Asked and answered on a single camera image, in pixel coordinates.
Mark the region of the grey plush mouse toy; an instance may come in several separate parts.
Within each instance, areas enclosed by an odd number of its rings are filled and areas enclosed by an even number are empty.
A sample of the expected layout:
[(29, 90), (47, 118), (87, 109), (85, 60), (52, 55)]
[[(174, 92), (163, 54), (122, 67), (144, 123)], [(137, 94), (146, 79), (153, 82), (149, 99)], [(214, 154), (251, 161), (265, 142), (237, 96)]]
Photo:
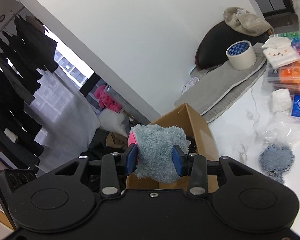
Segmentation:
[(173, 164), (173, 146), (179, 146), (186, 154), (190, 146), (182, 128), (138, 124), (130, 130), (128, 141), (138, 148), (138, 163), (134, 172), (137, 178), (150, 178), (162, 184), (179, 180)]

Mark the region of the clear plastic bag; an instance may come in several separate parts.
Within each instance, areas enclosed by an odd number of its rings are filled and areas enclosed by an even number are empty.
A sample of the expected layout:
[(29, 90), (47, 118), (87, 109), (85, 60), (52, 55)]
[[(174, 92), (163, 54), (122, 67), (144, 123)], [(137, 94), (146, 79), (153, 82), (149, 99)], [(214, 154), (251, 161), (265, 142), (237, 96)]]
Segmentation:
[(300, 120), (277, 112), (256, 130), (256, 140), (264, 146), (276, 145), (291, 150), (300, 142)]

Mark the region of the white tissue ball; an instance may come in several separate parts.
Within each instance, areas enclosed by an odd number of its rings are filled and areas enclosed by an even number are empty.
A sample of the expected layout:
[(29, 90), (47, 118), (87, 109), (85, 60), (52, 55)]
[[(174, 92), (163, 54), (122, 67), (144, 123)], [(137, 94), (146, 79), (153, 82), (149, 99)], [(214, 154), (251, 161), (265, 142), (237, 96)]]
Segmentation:
[(284, 112), (292, 105), (290, 92), (286, 88), (275, 90), (271, 93), (271, 110), (273, 112)]

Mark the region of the black stitched fabric piece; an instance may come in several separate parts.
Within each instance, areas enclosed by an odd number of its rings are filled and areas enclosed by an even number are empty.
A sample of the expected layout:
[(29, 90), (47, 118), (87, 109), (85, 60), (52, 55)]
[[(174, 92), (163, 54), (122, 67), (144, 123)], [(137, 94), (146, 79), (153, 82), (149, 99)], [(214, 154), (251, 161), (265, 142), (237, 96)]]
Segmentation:
[(197, 145), (194, 137), (186, 137), (187, 142), (189, 143), (189, 153), (197, 153)]

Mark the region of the brown cardboard box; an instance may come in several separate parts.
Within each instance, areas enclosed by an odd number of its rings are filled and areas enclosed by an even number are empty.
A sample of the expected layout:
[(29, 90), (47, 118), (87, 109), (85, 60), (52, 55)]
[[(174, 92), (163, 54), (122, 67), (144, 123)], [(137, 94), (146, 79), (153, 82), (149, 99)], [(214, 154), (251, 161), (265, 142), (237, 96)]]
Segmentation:
[[(189, 145), (190, 153), (203, 155), (207, 160), (217, 161), (219, 159), (215, 141), (205, 119), (188, 104), (183, 103), (151, 124), (157, 124), (161, 127), (177, 126), (182, 128), (187, 140), (191, 142)], [(151, 178), (137, 178), (136, 175), (131, 174), (127, 178), (126, 188), (133, 190), (186, 190), (189, 179), (189, 177), (180, 177), (175, 183), (162, 184)]]

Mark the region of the pink plush toy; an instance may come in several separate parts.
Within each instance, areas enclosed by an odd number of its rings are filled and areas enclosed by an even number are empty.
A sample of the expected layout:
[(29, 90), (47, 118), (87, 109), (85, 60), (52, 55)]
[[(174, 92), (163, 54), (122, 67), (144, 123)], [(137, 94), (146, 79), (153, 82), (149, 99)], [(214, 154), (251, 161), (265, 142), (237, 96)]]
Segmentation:
[(122, 109), (122, 106), (105, 92), (105, 88), (106, 85), (101, 85), (97, 87), (94, 92), (94, 97), (98, 100), (99, 107), (101, 109), (107, 108), (111, 111), (119, 113)]

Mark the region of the white curtain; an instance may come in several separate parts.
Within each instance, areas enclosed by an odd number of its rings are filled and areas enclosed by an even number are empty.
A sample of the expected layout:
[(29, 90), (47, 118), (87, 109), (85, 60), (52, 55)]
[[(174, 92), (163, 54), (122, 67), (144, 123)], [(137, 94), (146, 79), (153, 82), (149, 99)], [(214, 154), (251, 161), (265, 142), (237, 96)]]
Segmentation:
[(42, 125), (36, 142), (44, 146), (41, 162), (64, 163), (86, 151), (100, 127), (90, 103), (61, 67), (42, 74), (35, 100), (26, 113)]

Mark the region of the grey folded mat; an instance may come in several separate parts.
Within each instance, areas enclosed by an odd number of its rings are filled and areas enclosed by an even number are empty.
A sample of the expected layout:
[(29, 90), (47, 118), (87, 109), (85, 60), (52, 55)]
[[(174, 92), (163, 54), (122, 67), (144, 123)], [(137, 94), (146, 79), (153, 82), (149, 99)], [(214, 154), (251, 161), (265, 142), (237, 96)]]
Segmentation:
[(229, 61), (200, 77), (174, 105), (191, 106), (207, 123), (212, 122), (229, 109), (264, 74), (267, 60), (262, 43), (253, 45), (255, 64), (246, 70), (235, 70)]

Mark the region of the black chair backrest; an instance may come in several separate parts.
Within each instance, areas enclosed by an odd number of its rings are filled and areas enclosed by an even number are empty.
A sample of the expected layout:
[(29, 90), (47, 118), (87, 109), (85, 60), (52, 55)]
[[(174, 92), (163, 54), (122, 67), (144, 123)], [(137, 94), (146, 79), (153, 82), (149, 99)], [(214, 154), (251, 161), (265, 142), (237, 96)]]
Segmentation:
[(273, 34), (268, 30), (259, 36), (245, 35), (230, 28), (225, 21), (211, 28), (201, 41), (194, 62), (198, 69), (209, 69), (222, 65), (228, 60), (226, 50), (239, 41), (249, 41), (252, 45), (257, 42), (264, 43)]

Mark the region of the masking tape roll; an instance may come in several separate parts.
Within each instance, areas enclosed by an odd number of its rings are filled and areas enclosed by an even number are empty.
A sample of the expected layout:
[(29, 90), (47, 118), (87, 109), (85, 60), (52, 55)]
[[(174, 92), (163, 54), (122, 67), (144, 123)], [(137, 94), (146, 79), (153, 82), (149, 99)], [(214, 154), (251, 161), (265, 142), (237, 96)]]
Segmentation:
[(245, 70), (256, 63), (256, 54), (249, 41), (238, 41), (226, 50), (226, 56), (236, 70)]

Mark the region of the stacked colourful bead boxes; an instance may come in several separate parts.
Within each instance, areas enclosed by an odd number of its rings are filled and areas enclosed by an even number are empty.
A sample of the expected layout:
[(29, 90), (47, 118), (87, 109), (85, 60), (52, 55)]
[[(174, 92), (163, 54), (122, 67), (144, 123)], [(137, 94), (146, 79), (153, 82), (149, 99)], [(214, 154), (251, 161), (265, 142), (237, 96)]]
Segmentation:
[[(271, 37), (287, 37), (292, 41), (292, 47), (300, 55), (300, 33), (298, 31), (271, 35)], [(300, 59), (291, 64), (273, 70), (267, 67), (267, 81), (274, 89), (287, 88), (292, 94), (300, 94)]]

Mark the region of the white card pack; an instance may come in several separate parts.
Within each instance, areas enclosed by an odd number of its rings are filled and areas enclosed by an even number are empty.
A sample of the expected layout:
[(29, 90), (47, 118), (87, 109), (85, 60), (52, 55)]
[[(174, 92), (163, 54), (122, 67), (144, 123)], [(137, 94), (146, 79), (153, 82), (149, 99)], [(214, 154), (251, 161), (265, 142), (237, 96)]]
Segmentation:
[(287, 37), (270, 37), (262, 46), (263, 53), (274, 70), (300, 60)]

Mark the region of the beige cloth on chair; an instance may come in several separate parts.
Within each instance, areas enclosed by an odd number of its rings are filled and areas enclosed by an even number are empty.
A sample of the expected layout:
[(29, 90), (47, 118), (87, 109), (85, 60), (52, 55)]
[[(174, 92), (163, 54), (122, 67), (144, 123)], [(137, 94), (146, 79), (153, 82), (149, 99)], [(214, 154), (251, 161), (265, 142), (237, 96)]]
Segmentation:
[(225, 23), (236, 32), (257, 37), (267, 32), (274, 32), (273, 27), (262, 17), (239, 7), (229, 7), (223, 12)]

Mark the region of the hanging dark clothes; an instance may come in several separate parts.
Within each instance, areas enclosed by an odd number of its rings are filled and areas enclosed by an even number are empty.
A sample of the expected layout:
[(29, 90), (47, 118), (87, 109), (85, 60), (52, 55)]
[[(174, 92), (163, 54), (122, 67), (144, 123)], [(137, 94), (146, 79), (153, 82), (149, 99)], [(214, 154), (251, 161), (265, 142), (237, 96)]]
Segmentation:
[(34, 169), (44, 147), (35, 141), (40, 123), (25, 112), (44, 74), (57, 69), (57, 42), (35, 18), (15, 16), (15, 34), (0, 37), (0, 150), (17, 167)]

